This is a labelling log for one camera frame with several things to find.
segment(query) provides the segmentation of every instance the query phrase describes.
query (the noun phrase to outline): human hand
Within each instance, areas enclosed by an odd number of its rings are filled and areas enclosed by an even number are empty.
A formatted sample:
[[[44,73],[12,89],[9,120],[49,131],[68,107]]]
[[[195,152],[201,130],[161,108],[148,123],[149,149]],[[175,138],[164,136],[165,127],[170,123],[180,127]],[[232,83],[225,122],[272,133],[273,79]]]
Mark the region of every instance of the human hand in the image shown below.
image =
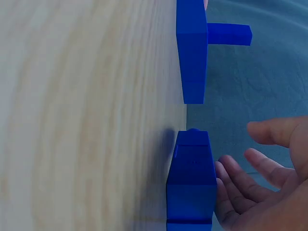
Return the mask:
[[[218,193],[215,213],[227,231],[308,230],[308,116],[278,118],[247,125],[260,144],[277,144],[290,150],[294,169],[285,168],[255,149],[244,156],[272,185],[258,185],[228,155],[215,162]]]

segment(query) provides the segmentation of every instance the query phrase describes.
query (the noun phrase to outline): finger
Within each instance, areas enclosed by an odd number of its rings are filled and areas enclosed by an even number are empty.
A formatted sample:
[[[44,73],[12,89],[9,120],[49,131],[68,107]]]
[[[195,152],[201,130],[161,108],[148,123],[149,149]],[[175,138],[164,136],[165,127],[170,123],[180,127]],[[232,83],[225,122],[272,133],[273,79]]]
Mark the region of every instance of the finger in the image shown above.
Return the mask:
[[[290,147],[291,160],[300,181],[308,179],[308,116],[252,122],[247,129],[259,143]]]
[[[277,144],[288,148],[292,132],[305,120],[308,120],[307,116],[250,122],[247,124],[247,130],[251,138],[258,143]]]
[[[224,183],[228,198],[237,213],[242,214],[256,205],[254,201],[246,199],[241,194],[233,184],[224,166],[218,161],[215,162],[215,170],[217,177]]]
[[[271,185],[281,189],[288,177],[295,171],[269,159],[263,153],[250,148],[244,152],[245,158]]]
[[[290,140],[290,156],[301,182],[308,179],[308,120],[294,129]]]
[[[231,156],[224,155],[219,161],[223,164],[234,185],[247,199],[259,203],[273,195],[274,191],[258,185]]]
[[[204,0],[204,9],[207,9],[208,0]]]
[[[232,226],[239,217],[235,212],[221,179],[217,178],[217,199],[215,206],[215,214],[220,225],[225,230],[231,230]]]

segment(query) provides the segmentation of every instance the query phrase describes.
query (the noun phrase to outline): blue plastic piece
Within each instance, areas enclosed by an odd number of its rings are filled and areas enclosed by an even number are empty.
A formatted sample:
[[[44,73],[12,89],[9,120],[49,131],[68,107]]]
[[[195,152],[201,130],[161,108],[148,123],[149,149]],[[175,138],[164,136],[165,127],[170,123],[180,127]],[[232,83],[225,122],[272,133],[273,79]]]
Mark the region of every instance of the blue plastic piece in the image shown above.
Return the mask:
[[[208,44],[250,46],[252,32],[248,25],[208,23]]]
[[[182,83],[205,82],[207,23],[203,0],[177,0],[177,43]]]
[[[177,0],[177,43],[185,104],[203,104],[208,44],[250,45],[247,25],[207,23],[204,0]]]
[[[181,221],[168,221],[167,222],[167,231],[211,231],[212,221],[210,220],[208,224],[186,224]]]
[[[216,192],[207,131],[179,131],[166,185],[168,231],[210,230]]]
[[[182,89],[184,102],[186,104],[204,103],[205,82],[185,82],[182,80]]]

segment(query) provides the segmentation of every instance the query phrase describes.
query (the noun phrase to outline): wood grain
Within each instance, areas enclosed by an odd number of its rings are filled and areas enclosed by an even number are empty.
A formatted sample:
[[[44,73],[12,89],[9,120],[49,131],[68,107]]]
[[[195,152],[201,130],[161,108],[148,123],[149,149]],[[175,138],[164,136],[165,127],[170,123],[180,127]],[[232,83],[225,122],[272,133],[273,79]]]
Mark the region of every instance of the wood grain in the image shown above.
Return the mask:
[[[176,1],[0,5],[0,230],[164,230]]]

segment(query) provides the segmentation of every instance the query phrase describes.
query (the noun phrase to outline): teal fabric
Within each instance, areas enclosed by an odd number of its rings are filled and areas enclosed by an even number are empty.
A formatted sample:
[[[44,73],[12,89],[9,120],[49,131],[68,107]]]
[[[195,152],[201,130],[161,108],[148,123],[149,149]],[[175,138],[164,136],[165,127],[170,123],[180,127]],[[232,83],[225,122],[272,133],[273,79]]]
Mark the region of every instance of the teal fabric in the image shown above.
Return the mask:
[[[204,105],[187,106],[187,129],[207,130],[217,160],[229,154],[262,185],[243,158],[249,147],[291,167],[288,150],[256,144],[249,121],[308,114],[308,1],[210,0],[208,22],[248,24],[251,47],[210,45]],[[213,230],[221,230],[214,221]]]

